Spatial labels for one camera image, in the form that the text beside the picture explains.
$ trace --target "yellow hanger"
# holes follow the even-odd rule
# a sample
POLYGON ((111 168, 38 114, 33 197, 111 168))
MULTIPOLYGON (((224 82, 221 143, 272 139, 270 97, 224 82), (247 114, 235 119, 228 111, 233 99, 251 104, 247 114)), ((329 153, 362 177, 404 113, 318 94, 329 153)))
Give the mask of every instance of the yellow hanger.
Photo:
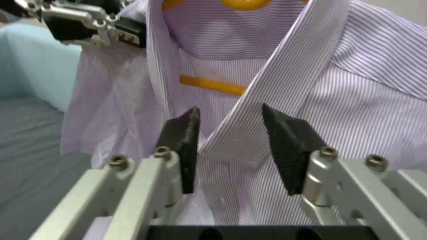
MULTIPOLYGON (((164 0, 163 10, 165 11, 167 9, 177 7, 185 3, 185 1, 186 0, 164 0)), ((264 7, 270 1, 271 0, 221 0, 224 5, 238 11, 253 11, 264 7)), ((181 75, 179 82, 185 85, 214 90, 236 96, 241 96, 246 90, 246 87, 244 86, 187 75, 181 75)))
POLYGON ((271 0, 221 0, 225 6, 237 11, 253 11, 269 4, 271 0))
POLYGON ((181 75, 179 82, 185 85, 214 90, 236 96, 241 96, 246 90, 246 87, 244 86, 187 75, 181 75))
MULTIPOLYGON (((164 0, 163 10, 167 10, 185 3, 186 0, 164 0)), ((267 5, 271 0, 221 0, 221 2, 229 8, 238 11, 253 11, 267 5)), ((309 0, 301 0, 303 3, 308 3, 309 0)))

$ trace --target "shirt shoulder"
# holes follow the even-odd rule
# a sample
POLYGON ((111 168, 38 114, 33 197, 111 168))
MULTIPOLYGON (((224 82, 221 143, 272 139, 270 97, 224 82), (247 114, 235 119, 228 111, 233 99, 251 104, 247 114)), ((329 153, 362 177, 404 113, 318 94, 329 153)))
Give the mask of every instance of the shirt shoulder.
POLYGON ((139 23, 146 23, 147 7, 149 0, 135 0, 127 5, 118 14, 119 17, 132 19, 139 23))
POLYGON ((427 27, 352 1, 331 58, 338 67, 427 100, 427 27))

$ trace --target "bolt head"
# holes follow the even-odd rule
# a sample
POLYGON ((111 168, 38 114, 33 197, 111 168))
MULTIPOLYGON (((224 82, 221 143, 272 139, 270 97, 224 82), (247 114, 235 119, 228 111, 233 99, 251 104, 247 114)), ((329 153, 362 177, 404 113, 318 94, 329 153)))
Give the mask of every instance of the bolt head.
POLYGON ((377 172, 385 172, 389 167, 389 161, 385 157, 375 154, 367 156, 365 164, 377 172))
POLYGON ((330 161, 336 160, 338 158, 338 152, 332 147, 324 146, 320 149, 320 156, 322 158, 328 159, 330 161))
POLYGON ((166 161, 171 159, 171 149, 167 146, 159 146, 154 151, 155 158, 162 158, 166 161))
POLYGON ((43 2, 43 8, 45 9, 50 9, 51 8, 51 4, 47 1, 43 2))
POLYGON ((128 167, 128 157, 125 155, 115 155, 110 159, 109 165, 124 170, 128 167))

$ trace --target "dress shirt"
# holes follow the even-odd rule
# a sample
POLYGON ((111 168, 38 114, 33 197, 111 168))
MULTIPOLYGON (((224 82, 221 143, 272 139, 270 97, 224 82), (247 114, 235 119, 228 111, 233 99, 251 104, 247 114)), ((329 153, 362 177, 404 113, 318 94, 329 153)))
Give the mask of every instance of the dress shirt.
POLYGON ((62 150, 147 157, 167 119, 200 108, 195 191, 178 224, 305 225, 272 159, 263 103, 308 121, 341 157, 427 167, 427 28, 357 0, 272 0, 235 11, 136 0, 147 47, 84 48, 62 150), (180 75, 246 86, 242 96, 180 75))

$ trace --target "light blue fabric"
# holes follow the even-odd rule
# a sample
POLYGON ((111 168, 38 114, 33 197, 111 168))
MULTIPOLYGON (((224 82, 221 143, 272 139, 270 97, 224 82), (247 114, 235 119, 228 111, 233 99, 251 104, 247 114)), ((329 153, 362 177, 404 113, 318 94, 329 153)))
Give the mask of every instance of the light blue fabric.
POLYGON ((12 15, 12 14, 10 14, 7 11, 4 11, 2 9, 0 9, 0 14, 2 14, 3 16, 6 17, 7 23, 13 23, 13 22, 16 22, 19 19, 21 19, 20 17, 12 15))
POLYGON ((79 46, 61 44, 45 28, 0 28, 0 98, 30 95, 65 111, 80 52, 79 46))

